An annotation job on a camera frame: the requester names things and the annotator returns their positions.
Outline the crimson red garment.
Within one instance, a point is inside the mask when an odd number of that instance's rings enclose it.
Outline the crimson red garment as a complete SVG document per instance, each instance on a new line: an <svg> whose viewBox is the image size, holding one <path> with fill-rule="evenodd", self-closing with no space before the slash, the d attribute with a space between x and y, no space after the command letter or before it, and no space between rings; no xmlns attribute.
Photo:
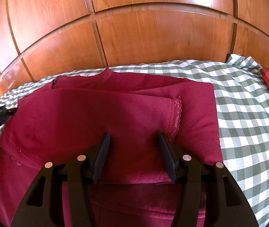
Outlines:
<svg viewBox="0 0 269 227"><path fill-rule="evenodd" d="M209 165L222 160L214 87L176 77L58 76L18 101L0 136L0 221L9 226L40 169L75 160L105 133L111 148L89 188L98 226L170 226L180 193L155 144Z"/></svg>

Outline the green white checkered bedsheet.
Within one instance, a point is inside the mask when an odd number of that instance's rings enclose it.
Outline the green white checkered bedsheet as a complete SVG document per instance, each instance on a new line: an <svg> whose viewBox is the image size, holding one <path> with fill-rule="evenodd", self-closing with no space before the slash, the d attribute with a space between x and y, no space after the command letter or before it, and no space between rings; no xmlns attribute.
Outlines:
<svg viewBox="0 0 269 227"><path fill-rule="evenodd" d="M260 226L269 226L269 89L253 58L169 61L113 67L114 72L184 77L214 86L224 163L243 190Z"/></svg>

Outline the wooden panelled headboard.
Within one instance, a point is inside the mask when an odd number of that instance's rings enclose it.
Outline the wooden panelled headboard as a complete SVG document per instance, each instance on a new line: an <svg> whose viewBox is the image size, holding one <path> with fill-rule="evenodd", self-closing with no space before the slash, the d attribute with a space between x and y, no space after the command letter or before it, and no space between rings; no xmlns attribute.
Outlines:
<svg viewBox="0 0 269 227"><path fill-rule="evenodd" d="M73 70L231 53L269 70L269 0L0 0L0 97Z"/></svg>

